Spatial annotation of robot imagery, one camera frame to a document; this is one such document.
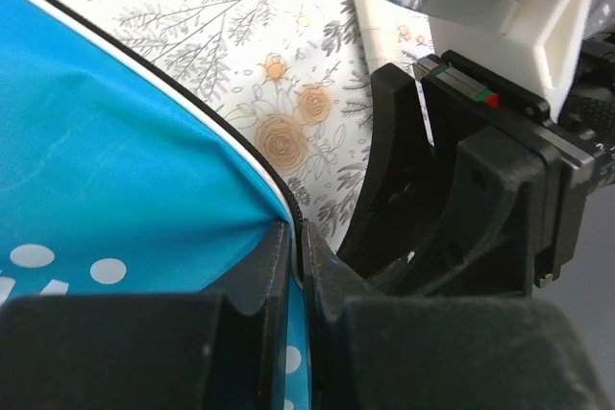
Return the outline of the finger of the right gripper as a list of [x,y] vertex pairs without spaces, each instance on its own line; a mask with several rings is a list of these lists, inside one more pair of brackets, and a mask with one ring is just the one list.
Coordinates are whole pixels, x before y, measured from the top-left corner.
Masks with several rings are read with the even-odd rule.
[[448,199],[449,173],[436,163],[415,81],[394,64],[370,78],[373,130],[354,215],[336,255],[346,279],[368,280],[395,261],[428,278],[461,265],[455,242],[432,237]]

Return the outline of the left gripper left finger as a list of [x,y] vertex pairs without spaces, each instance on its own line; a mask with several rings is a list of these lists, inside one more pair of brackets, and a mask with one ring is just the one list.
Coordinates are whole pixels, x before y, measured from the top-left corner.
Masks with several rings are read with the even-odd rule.
[[292,232],[195,293],[30,296],[1,310],[5,409],[281,409]]

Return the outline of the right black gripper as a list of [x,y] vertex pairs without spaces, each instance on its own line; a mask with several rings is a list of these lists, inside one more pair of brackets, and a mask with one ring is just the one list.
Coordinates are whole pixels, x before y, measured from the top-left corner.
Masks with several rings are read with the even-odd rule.
[[411,258],[374,278],[391,296],[527,297],[577,246],[587,198],[614,182],[614,35],[582,42],[557,120],[541,97],[449,51],[414,65],[443,214]]

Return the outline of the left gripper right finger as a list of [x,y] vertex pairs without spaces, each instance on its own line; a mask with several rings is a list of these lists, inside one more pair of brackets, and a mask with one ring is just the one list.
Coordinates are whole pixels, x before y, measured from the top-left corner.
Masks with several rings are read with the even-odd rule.
[[577,332],[532,298],[388,297],[304,223],[315,409],[606,409]]

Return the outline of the blue racket bag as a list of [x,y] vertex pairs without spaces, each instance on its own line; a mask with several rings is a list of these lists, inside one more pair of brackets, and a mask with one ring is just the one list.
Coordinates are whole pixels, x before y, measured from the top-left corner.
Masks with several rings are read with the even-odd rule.
[[1,0],[1,310],[195,293],[289,224],[284,406],[308,409],[304,223],[233,126],[57,0]]

